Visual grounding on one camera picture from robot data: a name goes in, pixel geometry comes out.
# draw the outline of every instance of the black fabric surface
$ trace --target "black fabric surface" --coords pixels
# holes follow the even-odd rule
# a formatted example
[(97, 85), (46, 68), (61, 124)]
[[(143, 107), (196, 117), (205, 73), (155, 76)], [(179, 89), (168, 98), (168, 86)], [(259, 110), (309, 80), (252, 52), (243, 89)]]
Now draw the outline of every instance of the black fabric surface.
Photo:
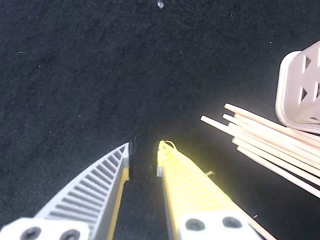
[(277, 121), (279, 65), (320, 39), (319, 1), (1, 0), (0, 225), (32, 217), (130, 141), (114, 239), (168, 239), (156, 149), (177, 148), (276, 238), (319, 239), (319, 199), (200, 121)]

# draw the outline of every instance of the yellow string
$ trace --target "yellow string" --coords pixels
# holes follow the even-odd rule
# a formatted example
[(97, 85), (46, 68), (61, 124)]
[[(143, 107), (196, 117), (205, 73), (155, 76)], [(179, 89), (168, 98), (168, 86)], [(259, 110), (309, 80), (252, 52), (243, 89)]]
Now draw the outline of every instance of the yellow string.
[(205, 175), (210, 176), (210, 175), (214, 175), (215, 173), (213, 171), (208, 171)]
[(177, 148), (176, 148), (176, 145), (172, 142), (172, 141), (169, 141), (169, 140), (166, 140), (166, 141), (164, 141), (166, 144), (171, 144), (171, 146), (175, 149), (175, 150), (177, 150)]

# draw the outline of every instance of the white plastic container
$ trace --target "white plastic container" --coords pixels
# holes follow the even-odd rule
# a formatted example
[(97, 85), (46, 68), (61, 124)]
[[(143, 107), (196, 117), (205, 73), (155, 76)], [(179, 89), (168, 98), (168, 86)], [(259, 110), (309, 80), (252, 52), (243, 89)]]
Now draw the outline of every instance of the white plastic container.
[(287, 127), (320, 134), (320, 41), (282, 60), (275, 112)]

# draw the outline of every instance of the wooden skewer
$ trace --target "wooden skewer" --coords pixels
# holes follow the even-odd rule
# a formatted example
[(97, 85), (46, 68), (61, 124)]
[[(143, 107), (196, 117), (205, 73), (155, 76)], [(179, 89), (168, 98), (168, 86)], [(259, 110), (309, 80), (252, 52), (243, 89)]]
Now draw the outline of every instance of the wooden skewer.
[(288, 144), (287, 142), (279, 139), (279, 138), (276, 138), (272, 135), (268, 135), (267, 133), (265, 132), (262, 132), (262, 131), (257, 131), (256, 128), (252, 127), (252, 126), (245, 126), (243, 127), (243, 130), (248, 132), (248, 133), (251, 133), (252, 135), (256, 135), (258, 138), (260, 139), (264, 139), (264, 140), (267, 140), (268, 142), (270, 143), (273, 143), (274, 145), (278, 145), (280, 146), (281, 148), (283, 149), (286, 149), (288, 151), (291, 151), (297, 155), (300, 155), (302, 157), (305, 157), (317, 164), (320, 164), (320, 157), (316, 156), (316, 155), (313, 155), (312, 153), (308, 152), (308, 151), (305, 151), (299, 147), (296, 147), (294, 145), (291, 145), (291, 144)]
[(292, 158), (294, 158), (294, 159), (297, 159), (297, 160), (299, 160), (299, 161), (301, 161), (301, 162), (303, 162), (303, 163), (305, 163), (305, 164), (307, 164), (307, 165), (310, 165), (310, 166), (312, 166), (312, 167), (320, 170), (320, 164), (318, 164), (318, 163), (316, 163), (316, 162), (314, 162), (314, 161), (311, 161), (310, 159), (308, 159), (308, 158), (306, 158), (306, 157), (304, 157), (304, 156), (301, 156), (301, 155), (299, 155), (299, 154), (296, 154), (296, 153), (293, 152), (293, 151), (290, 151), (290, 150), (287, 150), (287, 149), (285, 149), (285, 148), (282, 148), (281, 146), (279, 146), (279, 145), (277, 145), (277, 144), (273, 144), (272, 142), (269, 142), (269, 141), (267, 141), (267, 140), (264, 140), (264, 139), (256, 136), (255, 134), (251, 134), (250, 132), (245, 132), (242, 127), (238, 128), (238, 126), (235, 125), (235, 124), (233, 124), (233, 123), (229, 123), (228, 126), (229, 126), (231, 129), (236, 129), (237, 131), (244, 132), (243, 135), (245, 135), (245, 136), (247, 136), (247, 137), (250, 137), (250, 138), (252, 138), (252, 139), (254, 139), (254, 140), (256, 140), (256, 141), (258, 141), (258, 142), (260, 142), (260, 143), (263, 143), (263, 144), (265, 144), (265, 145), (267, 145), (267, 146), (269, 146), (269, 147), (271, 147), (271, 148), (274, 148), (274, 149), (276, 149), (276, 150), (278, 150), (278, 151), (280, 151), (280, 152), (282, 152), (282, 153), (284, 153), (284, 154), (289, 155), (290, 157), (292, 157)]
[(267, 160), (263, 159), (262, 157), (252, 153), (251, 151), (238, 146), (236, 148), (239, 152), (243, 153), (247, 157), (251, 158), (256, 163), (266, 167), (267, 169), (273, 171), (274, 173), (280, 175), (281, 177), (287, 179), (288, 181), (292, 182), (293, 184), (299, 186), (300, 188), (306, 190), (307, 192), (313, 194), (317, 198), (320, 198), (320, 191), (313, 186), (310, 186), (306, 182), (300, 180), (299, 178), (293, 176), (292, 174), (288, 173), (287, 171), (281, 169), (280, 167), (268, 162)]
[(304, 136), (306, 136), (308, 138), (311, 138), (311, 139), (314, 139), (314, 140), (320, 142), (320, 136), (316, 136), (316, 135), (313, 135), (313, 134), (310, 134), (310, 133), (307, 133), (307, 132), (304, 132), (304, 131), (300, 131), (300, 130), (297, 130), (297, 129), (293, 129), (293, 128), (290, 128), (290, 127), (287, 127), (287, 129), (290, 129), (293, 132), (296, 132), (298, 134), (304, 135)]
[(318, 157), (320, 157), (320, 149), (316, 148), (314, 146), (310, 146), (308, 143), (299, 141), (291, 136), (285, 135), (282, 132), (276, 131), (268, 126), (265, 126), (261, 123), (258, 123), (254, 120), (251, 120), (249, 118), (246, 118), (244, 116), (241, 116), (239, 114), (235, 114), (234, 115), (235, 118), (237, 118), (238, 120), (240, 120), (241, 122), (248, 124), (254, 128), (260, 129), (262, 131), (265, 131), (266, 133), (268, 133), (269, 135), (272, 135), (274, 137), (278, 137), (279, 139), (282, 139), (283, 141), (285, 141), (286, 143), (290, 143), (300, 149), (306, 150), (310, 153), (312, 153), (313, 155), (316, 155)]
[[(231, 128), (231, 129), (234, 129), (236, 131), (241, 131), (241, 129), (239, 130), (239, 126), (237, 126), (237, 125), (235, 125), (233, 123), (229, 123), (228, 127)], [(263, 151), (265, 151), (267, 153), (270, 153), (271, 155), (273, 155), (275, 157), (278, 157), (278, 158), (286, 161), (287, 163), (290, 163), (290, 164), (292, 164), (292, 165), (294, 165), (294, 166), (296, 166), (298, 168), (301, 168), (301, 169), (303, 169), (303, 170), (305, 170), (305, 171), (307, 171), (307, 172), (309, 172), (309, 173), (311, 173), (313, 175), (316, 175), (316, 176), (320, 177), (320, 170), (318, 169), (318, 168), (320, 168), (320, 165), (317, 165), (313, 161), (310, 161), (308, 159), (303, 159), (306, 162), (301, 161), (301, 160), (296, 159), (296, 158), (290, 156), (289, 154), (279, 150), (281, 148), (277, 149), (276, 145), (271, 146), (271, 145), (265, 144), (265, 143), (263, 143), (263, 142), (261, 142), (259, 140), (256, 140), (256, 139), (254, 139), (254, 138), (252, 138), (252, 137), (250, 137), (248, 135), (243, 135), (243, 136), (242, 135), (238, 135), (237, 138), (242, 140), (242, 141), (244, 141), (244, 142), (246, 142), (246, 143), (248, 143), (248, 144), (250, 144), (250, 145), (252, 145), (252, 146), (254, 146), (254, 147), (256, 147), (256, 148), (258, 148), (258, 149), (261, 149), (261, 150), (263, 150)]]
[(260, 157), (262, 157), (262, 158), (264, 158), (264, 159), (266, 159), (266, 160), (268, 160), (268, 161), (270, 161), (270, 162), (272, 162), (272, 163), (274, 163), (284, 169), (287, 169), (290, 172), (320, 186), (320, 179), (319, 178), (317, 178), (317, 177), (315, 177), (315, 176), (313, 176), (313, 175), (311, 175), (311, 174), (309, 174), (309, 173), (307, 173), (307, 172), (305, 172), (305, 171), (303, 171), (303, 170), (301, 170), (301, 169), (299, 169), (299, 168), (297, 168), (297, 167), (295, 167), (295, 166), (293, 166), (293, 165), (291, 165), (291, 164), (289, 164), (289, 163), (287, 163), (287, 162), (285, 162), (285, 161), (283, 161), (283, 160), (281, 160), (281, 159), (279, 159), (279, 158), (277, 158), (277, 157), (275, 157), (265, 151), (262, 151), (262, 150), (258, 149), (257, 147), (252, 146), (251, 144), (248, 144), (247, 142), (242, 141), (236, 137), (234, 137), (232, 139), (232, 142), (234, 144), (236, 144), (244, 149), (247, 149), (250, 152), (252, 152), (252, 153), (254, 153), (254, 154), (256, 154), (256, 155), (258, 155), (258, 156), (260, 156)]
[(247, 117), (248, 119), (251, 119), (251, 120), (255, 120), (256, 122), (260, 123), (260, 124), (263, 124), (269, 128), (272, 128), (274, 130), (277, 130), (278, 132), (281, 132), (281, 133), (284, 133), (288, 136), (291, 136), (295, 139), (298, 139), (300, 141), (303, 141), (303, 142), (306, 142), (308, 144), (311, 144), (317, 148), (320, 148), (320, 142), (315, 140), (315, 139), (312, 139), (310, 137), (307, 137), (303, 134), (300, 134), (296, 131), (292, 131), (291, 129), (287, 128), (287, 127), (284, 127), (284, 126), (281, 126), (273, 121), (270, 121), (270, 120), (267, 120), (261, 116), (258, 116), (256, 114), (253, 114), (252, 112), (249, 112), (247, 110), (244, 110), (240, 107), (237, 107), (237, 106), (233, 106), (231, 104), (225, 104), (224, 107), (228, 110), (230, 110), (231, 112), (234, 112), (236, 114), (239, 114), (239, 115), (242, 115), (244, 117)]
[(268, 141), (260, 139), (259, 137), (255, 136), (253, 134), (248, 133), (248, 135), (245, 135), (245, 134), (241, 133), (242, 128), (240, 126), (237, 126), (237, 125), (235, 125), (233, 123), (229, 123), (229, 125), (226, 126), (226, 125), (224, 125), (224, 124), (222, 124), (222, 123), (220, 123), (218, 121), (215, 121), (215, 120), (213, 120), (213, 119), (211, 119), (209, 117), (206, 117), (206, 116), (202, 116), (201, 120), (203, 122), (205, 122), (205, 123), (217, 128), (217, 129), (219, 129), (219, 130), (231, 135), (231, 136), (237, 137), (237, 138), (239, 138), (239, 139), (241, 139), (241, 140), (243, 140), (243, 141), (245, 141), (247, 143), (250, 143), (250, 144), (252, 144), (252, 145), (254, 145), (254, 146), (256, 146), (256, 147), (258, 147), (260, 149), (264, 149), (266, 151), (271, 150), (271, 153), (274, 154), (274, 155), (277, 154), (276, 156), (278, 156), (279, 158), (283, 158), (285, 161), (287, 161), (287, 162), (289, 162), (289, 163), (291, 163), (293, 165), (296, 165), (297, 167), (302, 168), (302, 169), (308, 171), (309, 173), (312, 173), (312, 174), (315, 174), (317, 176), (320, 176), (319, 175), (319, 171), (318, 171), (320, 169), (320, 164), (317, 164), (317, 163), (315, 163), (315, 162), (313, 162), (313, 161), (311, 161), (311, 160), (309, 160), (309, 159), (307, 159), (307, 158), (305, 158), (303, 156), (295, 154), (295, 153), (293, 153), (291, 151), (285, 150), (285, 149), (283, 149), (283, 148), (281, 148), (281, 147), (279, 147), (279, 146), (277, 146), (275, 144), (272, 144), (272, 143), (270, 143)]
[(272, 236), (267, 230), (265, 230), (262, 226), (259, 225), (251, 216), (249, 216), (244, 210), (241, 209), (237, 204), (234, 204), (234, 207), (236, 210), (242, 213), (242, 215), (246, 218), (248, 221), (248, 224), (256, 230), (262, 237), (264, 237), (266, 240), (277, 240), (274, 236)]

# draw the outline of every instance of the bundle of wooden sticks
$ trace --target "bundle of wooden sticks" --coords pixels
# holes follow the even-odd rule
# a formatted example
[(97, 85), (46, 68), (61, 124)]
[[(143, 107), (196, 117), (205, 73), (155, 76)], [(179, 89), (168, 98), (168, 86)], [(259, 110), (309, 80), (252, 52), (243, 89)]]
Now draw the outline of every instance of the bundle of wooden sticks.
[(223, 115), (230, 122), (228, 126), (206, 116), (201, 120), (232, 135), (239, 152), (320, 198), (318, 189), (291, 174), (320, 186), (319, 136), (284, 127), (230, 104), (224, 107), (235, 113)]

